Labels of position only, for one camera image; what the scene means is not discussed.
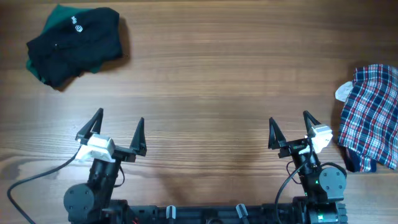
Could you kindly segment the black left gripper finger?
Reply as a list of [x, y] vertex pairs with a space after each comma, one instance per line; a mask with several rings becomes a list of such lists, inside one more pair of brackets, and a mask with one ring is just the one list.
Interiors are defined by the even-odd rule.
[[99, 134], [103, 120], [103, 109], [99, 108], [95, 115], [77, 132], [76, 141], [87, 141], [93, 134]]
[[144, 118], [141, 117], [137, 124], [137, 128], [131, 144], [129, 146], [129, 148], [132, 149], [133, 152], [138, 156], [145, 156], [147, 152], [146, 138], [144, 133], [144, 121]]

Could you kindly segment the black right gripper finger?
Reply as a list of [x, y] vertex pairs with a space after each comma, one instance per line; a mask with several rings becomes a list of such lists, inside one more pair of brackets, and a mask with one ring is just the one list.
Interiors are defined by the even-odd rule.
[[305, 126], [308, 134], [313, 134], [313, 128], [319, 125], [320, 122], [315, 119], [308, 111], [303, 112], [303, 118], [305, 121]]
[[269, 149], [285, 147], [286, 139], [273, 117], [269, 118]]

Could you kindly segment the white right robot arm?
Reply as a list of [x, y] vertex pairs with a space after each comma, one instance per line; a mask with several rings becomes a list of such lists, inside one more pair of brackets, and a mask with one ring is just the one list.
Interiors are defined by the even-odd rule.
[[[303, 112], [307, 134], [293, 141], [286, 140], [274, 118], [269, 118], [269, 149], [278, 149], [278, 157], [291, 157], [295, 170], [280, 186], [274, 201], [273, 217], [276, 223], [347, 223], [344, 200], [347, 172], [333, 162], [321, 163], [318, 154], [332, 137], [329, 126]], [[287, 184], [297, 175], [304, 191], [303, 197], [294, 197], [292, 203], [279, 205]]]

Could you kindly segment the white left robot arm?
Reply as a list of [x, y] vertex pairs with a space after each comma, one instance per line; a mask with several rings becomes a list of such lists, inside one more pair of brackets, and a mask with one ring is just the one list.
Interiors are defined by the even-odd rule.
[[137, 223], [136, 215], [126, 200], [113, 200], [116, 179], [122, 172], [122, 162], [134, 162], [137, 156], [147, 152], [144, 134], [144, 118], [137, 124], [129, 147], [115, 145], [111, 137], [100, 134], [103, 109], [76, 134], [80, 143], [76, 159], [93, 159], [87, 182], [70, 187], [63, 204], [70, 223]]

